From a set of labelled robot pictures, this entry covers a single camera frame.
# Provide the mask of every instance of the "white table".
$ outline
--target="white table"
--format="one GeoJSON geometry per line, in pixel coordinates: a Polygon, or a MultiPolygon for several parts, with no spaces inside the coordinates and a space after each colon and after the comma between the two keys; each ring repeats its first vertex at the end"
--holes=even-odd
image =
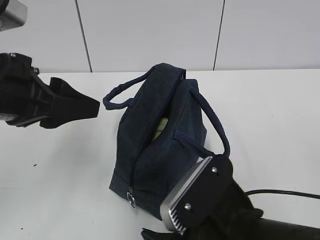
{"type": "MultiPolygon", "coordinates": [[[[141,73],[41,74],[60,77],[102,100],[141,73]]],[[[320,70],[198,71],[201,93],[216,111],[231,144],[234,178],[244,190],[320,194],[320,70]]],[[[139,86],[115,101],[132,97],[139,86]]],[[[117,126],[124,110],[48,130],[0,122],[0,239],[141,240],[158,221],[108,189],[116,161],[117,126]]],[[[204,117],[206,147],[222,144],[204,117]]],[[[262,194],[251,198],[264,217],[320,228],[320,201],[262,194]]]]}

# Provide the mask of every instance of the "screw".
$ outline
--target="screw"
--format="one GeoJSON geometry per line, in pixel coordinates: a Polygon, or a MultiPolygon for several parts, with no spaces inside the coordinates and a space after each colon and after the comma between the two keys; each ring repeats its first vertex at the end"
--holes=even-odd
{"type": "Polygon", "coordinates": [[[190,203],[186,203],[186,204],[184,205],[184,209],[190,211],[190,210],[191,210],[191,205],[190,205],[190,203]]]}
{"type": "Polygon", "coordinates": [[[37,67],[31,67],[31,69],[32,69],[37,75],[40,74],[39,68],[37,68],[37,67]]]}
{"type": "Polygon", "coordinates": [[[218,169],[217,169],[216,167],[211,168],[211,171],[212,171],[214,174],[217,174],[217,173],[218,173],[218,169]]]}

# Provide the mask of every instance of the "dark fabric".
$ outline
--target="dark fabric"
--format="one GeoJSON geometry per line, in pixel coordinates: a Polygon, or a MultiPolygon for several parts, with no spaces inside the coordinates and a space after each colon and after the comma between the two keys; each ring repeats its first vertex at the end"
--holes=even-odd
{"type": "MultiPolygon", "coordinates": [[[[220,136],[223,147],[224,147],[224,155],[229,157],[230,156],[230,145],[229,141],[226,137],[225,130],[222,127],[222,124],[217,117],[216,113],[211,108],[210,104],[207,102],[207,100],[199,93],[199,90],[195,87],[190,88],[190,93],[193,95],[193,97],[197,100],[199,105],[201,106],[204,113],[209,118],[210,122],[212,123],[214,129],[217,131],[218,135],[220,136]]],[[[200,144],[198,144],[194,139],[192,139],[187,134],[181,132],[181,131],[175,131],[174,139],[179,141],[182,145],[190,149],[192,152],[197,154],[201,158],[206,158],[209,156],[215,155],[212,151],[207,150],[200,144]]]]}
{"type": "Polygon", "coordinates": [[[190,94],[191,87],[198,89],[197,81],[184,77],[184,69],[161,63],[144,76],[116,87],[104,99],[107,109],[122,108],[127,104],[114,105],[110,100],[146,79],[120,120],[109,188],[127,199],[132,187],[136,205],[158,219],[164,198],[198,160],[194,152],[174,139],[175,131],[186,133],[200,146],[206,138],[201,108],[190,94]],[[162,117],[168,117],[168,122],[152,141],[162,117]]]}

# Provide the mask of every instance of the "bag handle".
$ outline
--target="bag handle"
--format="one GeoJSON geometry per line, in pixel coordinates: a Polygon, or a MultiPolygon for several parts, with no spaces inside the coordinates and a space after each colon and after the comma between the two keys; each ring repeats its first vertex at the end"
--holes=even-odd
{"type": "Polygon", "coordinates": [[[124,101],[123,103],[113,103],[110,102],[115,96],[122,93],[124,90],[127,90],[128,88],[132,87],[133,85],[140,83],[147,79],[147,77],[151,74],[151,72],[156,68],[156,66],[153,66],[147,73],[144,75],[133,79],[131,81],[128,81],[124,84],[120,84],[119,86],[112,89],[112,91],[107,94],[103,98],[103,104],[107,110],[115,110],[115,109],[124,109],[126,107],[133,107],[137,101],[135,98],[129,98],[128,100],[124,101]]]}
{"type": "MultiPolygon", "coordinates": [[[[217,117],[216,113],[211,108],[210,104],[207,102],[207,100],[202,96],[198,90],[196,90],[194,87],[190,88],[190,93],[193,95],[193,97],[196,99],[196,101],[199,103],[200,107],[204,111],[204,113],[209,118],[210,122],[212,123],[214,129],[217,131],[220,139],[222,140],[223,147],[224,147],[224,156],[227,156],[229,158],[230,156],[230,145],[229,141],[226,137],[224,128],[217,117]]],[[[212,151],[207,150],[197,142],[195,142],[194,139],[187,136],[181,131],[175,131],[174,138],[180,142],[182,145],[193,151],[195,154],[197,154],[201,158],[206,158],[208,156],[214,156],[215,154],[212,151]]]]}

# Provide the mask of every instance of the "yellow object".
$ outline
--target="yellow object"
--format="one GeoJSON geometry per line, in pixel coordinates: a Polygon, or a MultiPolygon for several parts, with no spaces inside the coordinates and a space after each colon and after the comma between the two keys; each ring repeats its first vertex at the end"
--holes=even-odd
{"type": "Polygon", "coordinates": [[[154,136],[152,138],[152,141],[156,140],[157,137],[159,137],[159,135],[165,129],[167,123],[168,123],[168,118],[166,118],[166,117],[161,118],[160,123],[159,123],[158,127],[155,130],[155,133],[154,133],[154,136]]]}

